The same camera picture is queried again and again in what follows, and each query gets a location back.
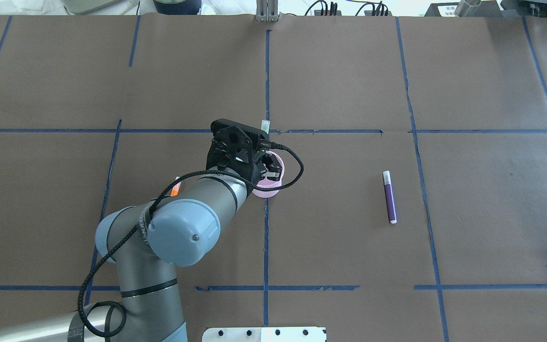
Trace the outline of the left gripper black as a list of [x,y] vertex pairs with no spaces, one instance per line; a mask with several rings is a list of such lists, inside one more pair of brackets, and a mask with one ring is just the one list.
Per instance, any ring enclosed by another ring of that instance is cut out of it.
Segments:
[[232,154],[228,146],[217,141],[211,141],[206,169],[229,173],[234,171],[254,185],[260,181],[281,181],[283,174],[283,166],[277,161],[272,161],[271,156],[265,153],[256,154],[250,149],[237,149],[235,154]]

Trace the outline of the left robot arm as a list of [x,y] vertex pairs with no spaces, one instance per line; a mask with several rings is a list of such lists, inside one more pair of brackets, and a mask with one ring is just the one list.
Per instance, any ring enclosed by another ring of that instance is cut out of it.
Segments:
[[[272,150],[293,156],[302,176],[301,159],[280,143],[213,142],[206,170],[174,180],[146,204],[105,217],[96,234],[104,255],[80,286],[76,311],[2,328],[0,342],[186,342],[176,268],[199,262],[250,193],[264,191],[258,182],[282,175]],[[89,282],[108,261],[117,268],[121,301],[85,305]]]

